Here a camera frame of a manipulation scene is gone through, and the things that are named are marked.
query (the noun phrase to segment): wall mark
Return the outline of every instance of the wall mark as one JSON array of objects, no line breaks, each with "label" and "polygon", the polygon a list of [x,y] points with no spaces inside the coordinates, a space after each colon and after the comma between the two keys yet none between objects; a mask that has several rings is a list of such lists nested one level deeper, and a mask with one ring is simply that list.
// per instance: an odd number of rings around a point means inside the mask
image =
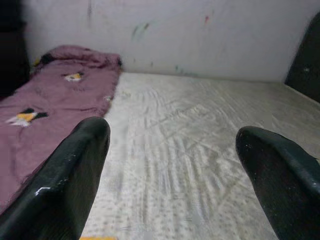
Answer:
[{"label": "wall mark", "polygon": [[179,67],[178,65],[175,65],[175,72],[186,77],[197,78],[199,76],[197,73],[185,71],[182,67]]},{"label": "wall mark", "polygon": [[137,25],[131,34],[131,40],[141,40],[146,30],[150,27],[150,25],[151,24],[149,22]]}]

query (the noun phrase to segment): dark object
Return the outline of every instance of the dark object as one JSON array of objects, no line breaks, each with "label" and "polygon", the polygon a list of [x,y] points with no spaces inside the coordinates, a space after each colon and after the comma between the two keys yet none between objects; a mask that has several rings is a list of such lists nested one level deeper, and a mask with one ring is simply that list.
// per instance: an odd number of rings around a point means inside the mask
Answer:
[{"label": "dark object", "polygon": [[103,118],[81,121],[0,216],[0,239],[79,239],[109,143],[110,128]]},{"label": "dark object", "polygon": [[320,165],[295,142],[244,127],[236,151],[280,240],[320,239]]},{"label": "dark object", "polygon": [[285,84],[320,103],[320,13],[306,31]]},{"label": "dark object", "polygon": [[12,94],[29,80],[24,26],[21,1],[0,0],[0,98]]}]

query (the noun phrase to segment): quilted mattress surface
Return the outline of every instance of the quilted mattress surface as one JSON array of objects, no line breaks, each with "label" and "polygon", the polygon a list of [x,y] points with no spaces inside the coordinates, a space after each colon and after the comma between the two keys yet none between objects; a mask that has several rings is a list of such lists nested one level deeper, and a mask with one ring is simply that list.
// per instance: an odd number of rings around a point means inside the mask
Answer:
[{"label": "quilted mattress surface", "polygon": [[281,83],[123,73],[85,237],[276,240],[235,151],[262,127],[320,156],[320,106]]}]

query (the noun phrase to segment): paint mark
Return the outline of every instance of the paint mark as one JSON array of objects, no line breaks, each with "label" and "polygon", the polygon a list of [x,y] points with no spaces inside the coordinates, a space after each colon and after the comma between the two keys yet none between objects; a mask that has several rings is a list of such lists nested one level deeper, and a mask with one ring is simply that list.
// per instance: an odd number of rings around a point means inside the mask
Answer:
[{"label": "paint mark", "polygon": [[141,38],[143,37],[146,30],[150,27],[150,25],[151,24],[149,22],[137,25],[132,32],[131,40],[141,40]]},{"label": "paint mark", "polygon": [[175,65],[175,72],[186,77],[197,78],[199,76],[197,73],[185,71],[183,68],[179,67],[178,65]]},{"label": "paint mark", "polygon": [[144,30],[147,30],[147,28],[150,26],[149,23],[146,23],[145,26],[144,26]]},{"label": "paint mark", "polygon": [[133,30],[133,32],[132,32],[132,35],[131,35],[131,39],[132,39],[132,40],[135,38],[135,35],[136,35],[138,29],[139,29],[139,26],[136,26],[136,27],[134,28],[134,30]]},{"label": "paint mark", "polygon": [[207,24],[209,22],[209,16],[205,16],[204,24]]},{"label": "paint mark", "polygon": [[88,25],[90,27],[91,26],[91,19],[92,19],[92,0],[88,1],[88,8],[86,11],[86,16],[87,16]]}]

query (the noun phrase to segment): folded blanket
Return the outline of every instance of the folded blanket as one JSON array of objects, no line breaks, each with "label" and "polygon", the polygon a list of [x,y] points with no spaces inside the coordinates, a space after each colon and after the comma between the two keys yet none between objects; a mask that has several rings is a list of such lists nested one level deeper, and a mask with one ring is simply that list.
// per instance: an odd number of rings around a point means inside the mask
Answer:
[{"label": "folded blanket", "polygon": [[107,112],[120,68],[117,54],[60,46],[0,102],[0,213],[77,123]]}]

